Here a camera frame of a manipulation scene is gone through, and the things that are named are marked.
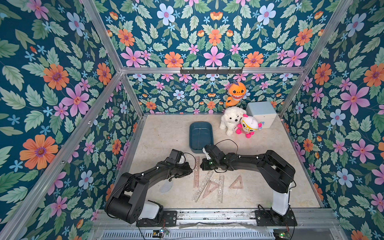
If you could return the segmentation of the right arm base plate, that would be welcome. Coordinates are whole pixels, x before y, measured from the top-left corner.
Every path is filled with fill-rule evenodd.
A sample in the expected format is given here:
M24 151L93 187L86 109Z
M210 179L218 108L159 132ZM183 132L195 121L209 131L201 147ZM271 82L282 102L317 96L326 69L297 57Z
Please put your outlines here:
M273 210L255 210L255 219L257 226L260 227L296 227L298 225L292 210L288 210L283 216Z

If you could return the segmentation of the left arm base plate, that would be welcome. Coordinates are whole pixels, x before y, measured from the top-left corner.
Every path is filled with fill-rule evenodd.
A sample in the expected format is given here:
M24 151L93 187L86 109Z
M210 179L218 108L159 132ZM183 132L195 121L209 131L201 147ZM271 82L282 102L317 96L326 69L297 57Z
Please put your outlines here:
M175 227L177 225L177 211L162 211L152 219L141 219L136 223L137 227Z

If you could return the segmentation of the pink stencil ruler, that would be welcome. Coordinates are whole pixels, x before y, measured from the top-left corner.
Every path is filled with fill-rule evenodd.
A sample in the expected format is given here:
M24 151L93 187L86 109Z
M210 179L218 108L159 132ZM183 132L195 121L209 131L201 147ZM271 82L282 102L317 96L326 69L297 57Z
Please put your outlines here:
M196 188L196 189L200 185L199 176L200 176L200 157L197 156L196 157L196 166L194 168L194 188Z

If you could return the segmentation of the teal plastic storage box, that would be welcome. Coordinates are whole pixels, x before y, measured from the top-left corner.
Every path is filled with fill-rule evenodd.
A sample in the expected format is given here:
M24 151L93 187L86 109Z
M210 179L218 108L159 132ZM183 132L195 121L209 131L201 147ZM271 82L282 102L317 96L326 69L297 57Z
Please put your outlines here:
M189 146L193 153L202 154L206 145L214 144L213 127L209 122L194 122L189 128Z

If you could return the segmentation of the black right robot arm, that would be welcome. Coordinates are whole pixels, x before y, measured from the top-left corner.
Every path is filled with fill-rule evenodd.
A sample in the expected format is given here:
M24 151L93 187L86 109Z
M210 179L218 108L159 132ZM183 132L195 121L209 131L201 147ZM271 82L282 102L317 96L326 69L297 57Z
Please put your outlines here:
M259 155L225 154L215 145L203 148L205 158L200 167L203 171L221 169L224 172L246 170L259 172L273 190L271 210L285 216L290 208L290 192L296 186L295 168L272 150Z

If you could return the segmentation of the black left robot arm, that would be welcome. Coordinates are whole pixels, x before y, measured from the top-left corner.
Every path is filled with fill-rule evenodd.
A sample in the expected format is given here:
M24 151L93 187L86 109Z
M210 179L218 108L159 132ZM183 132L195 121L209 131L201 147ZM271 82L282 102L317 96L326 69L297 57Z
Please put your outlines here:
M164 180L183 178L192 172L188 162L173 164L162 161L142 173L124 173L107 200L105 212L109 217L129 224L138 220L159 222L163 206L146 199L149 188Z

